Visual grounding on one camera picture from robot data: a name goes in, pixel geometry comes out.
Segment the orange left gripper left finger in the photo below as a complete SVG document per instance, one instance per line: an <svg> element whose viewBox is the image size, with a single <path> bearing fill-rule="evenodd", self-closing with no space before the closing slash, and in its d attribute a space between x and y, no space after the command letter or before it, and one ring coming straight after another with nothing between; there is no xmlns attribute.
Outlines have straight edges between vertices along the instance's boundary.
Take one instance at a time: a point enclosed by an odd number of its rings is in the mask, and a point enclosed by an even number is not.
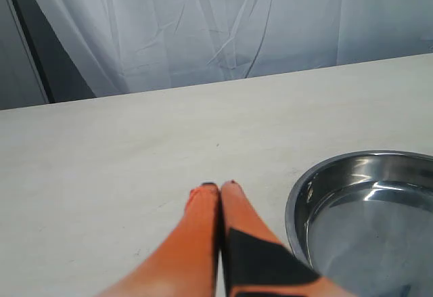
<svg viewBox="0 0 433 297"><path fill-rule="evenodd" d="M219 257L219 189L190 191L178 225L133 272L100 296L214 296Z"/></svg>

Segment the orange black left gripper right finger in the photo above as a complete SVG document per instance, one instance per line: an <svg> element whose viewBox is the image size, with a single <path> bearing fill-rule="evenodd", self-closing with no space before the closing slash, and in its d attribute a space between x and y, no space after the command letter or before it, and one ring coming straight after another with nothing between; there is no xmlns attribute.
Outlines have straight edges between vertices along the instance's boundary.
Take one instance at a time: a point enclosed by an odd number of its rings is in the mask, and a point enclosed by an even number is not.
<svg viewBox="0 0 433 297"><path fill-rule="evenodd" d="M299 261L259 217L242 187L221 187L227 296L348 296Z"/></svg>

